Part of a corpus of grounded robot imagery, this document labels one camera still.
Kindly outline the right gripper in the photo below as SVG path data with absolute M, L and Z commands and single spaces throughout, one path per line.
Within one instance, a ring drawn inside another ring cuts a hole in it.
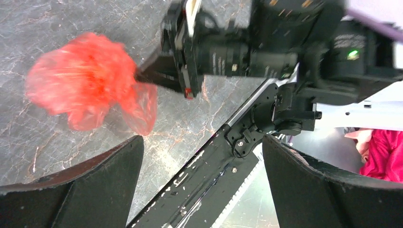
M 172 1 L 161 22 L 161 48 L 157 47 L 137 68 L 137 82 L 154 84 L 186 99 L 199 92 L 195 55 L 192 53 L 200 0 Z

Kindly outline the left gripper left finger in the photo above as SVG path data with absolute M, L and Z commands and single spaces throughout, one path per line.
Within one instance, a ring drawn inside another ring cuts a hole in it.
M 144 155 L 134 136 L 63 171 L 0 188 L 3 228 L 123 228 Z

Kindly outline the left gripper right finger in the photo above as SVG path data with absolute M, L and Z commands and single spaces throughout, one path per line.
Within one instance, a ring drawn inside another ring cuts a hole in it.
M 402 227 L 402 184 L 345 171 L 270 135 L 262 153 L 280 227 Z

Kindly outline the red plastic trash bag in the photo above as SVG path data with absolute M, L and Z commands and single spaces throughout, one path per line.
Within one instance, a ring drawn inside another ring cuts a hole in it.
M 26 97 L 51 115 L 66 114 L 73 130 L 100 127 L 119 105 L 127 125 L 148 135 L 156 120 L 157 88 L 135 78 L 137 66 L 122 43 L 86 32 L 43 54 L 28 72 Z

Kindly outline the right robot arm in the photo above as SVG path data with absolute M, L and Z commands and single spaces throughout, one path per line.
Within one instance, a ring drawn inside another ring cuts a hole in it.
M 203 77 L 244 76 L 286 81 L 253 102 L 226 140 L 245 157 L 265 133 L 312 131 L 316 104 L 359 103 L 402 81 L 393 65 L 403 34 L 345 7 L 343 0 L 254 0 L 249 25 L 227 28 L 199 0 L 173 2 L 161 22 L 161 44 L 135 78 L 195 98 Z

